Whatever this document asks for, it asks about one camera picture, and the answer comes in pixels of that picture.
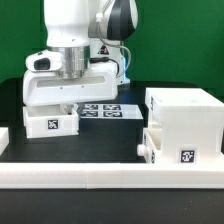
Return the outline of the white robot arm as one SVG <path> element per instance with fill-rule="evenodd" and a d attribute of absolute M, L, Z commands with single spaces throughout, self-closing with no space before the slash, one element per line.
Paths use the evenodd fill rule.
<path fill-rule="evenodd" d="M 73 105 L 117 96 L 116 64 L 91 56 L 91 40 L 120 48 L 136 30 L 135 0 L 44 0 L 47 48 L 26 58 L 23 103 Z"/>

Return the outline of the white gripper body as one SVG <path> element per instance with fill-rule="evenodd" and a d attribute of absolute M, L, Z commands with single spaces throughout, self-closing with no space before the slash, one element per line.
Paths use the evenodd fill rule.
<path fill-rule="evenodd" d="M 25 61 L 23 102 L 26 106 L 73 104 L 114 99 L 117 96 L 117 65 L 98 62 L 89 65 L 81 77 L 59 75 L 62 54 L 44 50 Z"/>

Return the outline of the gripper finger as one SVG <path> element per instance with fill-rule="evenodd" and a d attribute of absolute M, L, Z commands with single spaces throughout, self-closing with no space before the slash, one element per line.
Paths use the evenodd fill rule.
<path fill-rule="evenodd" d="M 78 104 L 61 104 L 60 108 L 67 114 L 71 114 L 72 110 L 78 111 L 79 105 Z"/>

